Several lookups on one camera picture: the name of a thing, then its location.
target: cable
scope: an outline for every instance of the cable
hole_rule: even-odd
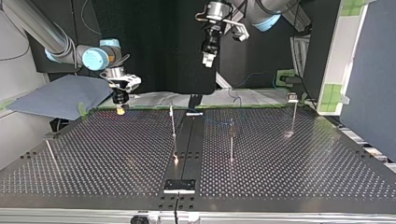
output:
[[[18,26],[11,20],[11,18],[10,18],[10,17],[7,15],[7,13],[4,11],[4,8],[3,8],[3,1],[2,1],[0,4],[1,4],[1,5],[0,5],[0,8],[1,8],[0,11],[3,11],[3,14],[4,14],[4,16],[6,17],[6,19],[14,26],[14,28],[15,28],[25,39],[27,39],[26,34],[18,28]]]
[[[19,58],[25,56],[27,54],[27,52],[29,52],[29,49],[30,49],[30,46],[28,45],[27,46],[27,50],[23,54],[15,56],[15,57],[12,57],[12,58],[0,59],[0,62],[10,61],[10,60],[14,60],[14,59],[19,59]]]
[[[84,5],[82,6],[82,9],[81,9],[81,20],[82,20],[82,23],[84,23],[85,27],[87,27],[90,31],[92,31],[92,32],[94,32],[94,33],[96,33],[96,34],[98,34],[98,35],[101,35],[100,32],[93,30],[93,29],[87,24],[87,22],[85,22],[85,20],[84,20],[84,9],[85,9],[85,6],[87,6],[87,3],[88,3],[88,0],[85,1]]]
[[[291,5],[291,7],[288,7],[286,10],[283,11],[273,11],[268,9],[263,3],[262,0],[256,0],[257,5],[259,5],[259,7],[266,13],[270,14],[270,15],[283,15],[286,12],[288,12],[289,10],[291,10],[292,8],[294,8],[297,4],[299,4],[301,2],[301,0],[296,1],[293,5]]]
[[[252,73],[252,74],[248,75],[247,78],[245,78],[245,80],[243,82],[241,82],[239,85],[234,86],[234,88],[238,88],[238,87],[241,87],[241,86],[245,85],[248,82],[248,80],[251,77],[255,76],[255,75],[266,75],[266,74],[264,72],[262,72],[262,73]]]
[[[178,196],[180,195],[180,193],[177,194],[177,199],[176,199],[176,205],[175,205],[175,224],[178,224],[178,216],[177,216],[177,204],[178,204]]]
[[[64,51],[62,53],[51,53],[53,57],[55,58],[62,58],[70,53],[71,50],[73,50],[73,62],[74,66],[77,69],[78,68],[78,63],[77,63],[77,48],[74,40],[67,35],[67,33],[62,29],[60,25],[55,23],[55,25],[58,27],[58,29],[64,34],[64,39],[66,40],[66,46],[64,48]]]
[[[293,23],[294,34],[293,34],[293,37],[292,37],[292,40],[293,40],[293,51],[294,51],[294,62],[296,63],[296,69],[297,69],[296,75],[297,75],[297,77],[300,78],[301,83],[303,84],[304,91],[306,92],[308,98],[311,100],[312,105],[313,105],[314,108],[318,111],[318,106],[315,105],[314,99],[313,99],[312,96],[309,94],[309,91],[308,91],[308,89],[307,89],[306,86],[305,86],[304,79],[303,79],[303,77],[302,77],[301,74],[300,74],[300,68],[299,68],[299,64],[298,64],[298,62],[297,62],[297,51],[296,51],[296,47],[295,47],[295,44],[294,44],[294,43],[295,43],[295,37],[296,37],[296,29],[295,29],[295,26],[296,26],[296,23],[297,23],[297,17],[298,17],[298,11],[299,11],[299,9],[300,9],[300,8],[297,7],[296,16],[294,17],[294,23]]]

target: gray panel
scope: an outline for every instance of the gray panel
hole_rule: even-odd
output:
[[[22,96],[7,109],[76,120],[81,117],[80,107],[90,111],[99,106],[111,92],[104,79],[68,75]]]
[[[186,163],[185,179],[196,178],[198,211],[340,212],[395,214],[396,175],[310,109],[206,110],[202,164]],[[234,161],[230,127],[237,119]]]
[[[396,161],[396,1],[370,4],[361,30],[341,121]]]
[[[158,208],[174,149],[168,111],[97,111],[51,144],[57,161],[41,149],[0,173],[0,207]]]

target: green tape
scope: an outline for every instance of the green tape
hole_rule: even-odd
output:
[[[89,114],[87,109],[85,108],[84,103],[82,102],[78,103],[78,112],[83,118],[87,117],[87,115]]]
[[[275,105],[198,105],[197,109],[222,109],[222,108],[282,108],[288,106],[287,104],[275,104]],[[115,109],[115,106],[102,106],[95,110],[108,110]],[[169,110],[169,105],[130,105],[129,109],[139,110]],[[176,106],[174,109],[188,109],[186,106]]]
[[[7,100],[7,101],[4,101],[4,102],[1,102],[0,103],[0,111],[7,110],[7,106],[12,104],[13,102],[14,102],[14,100]]]
[[[280,77],[295,77],[294,69],[278,70],[276,74],[276,85],[278,87],[293,87],[293,84],[286,84],[284,81],[281,81]]]
[[[304,92],[302,97],[301,97],[301,104],[302,105],[305,105],[305,100],[306,100],[307,97],[308,97],[308,93]]]
[[[359,16],[365,0],[344,0],[341,10],[342,17]]]
[[[320,112],[335,112],[338,104],[341,102],[342,85],[326,84],[321,97],[319,106]]]

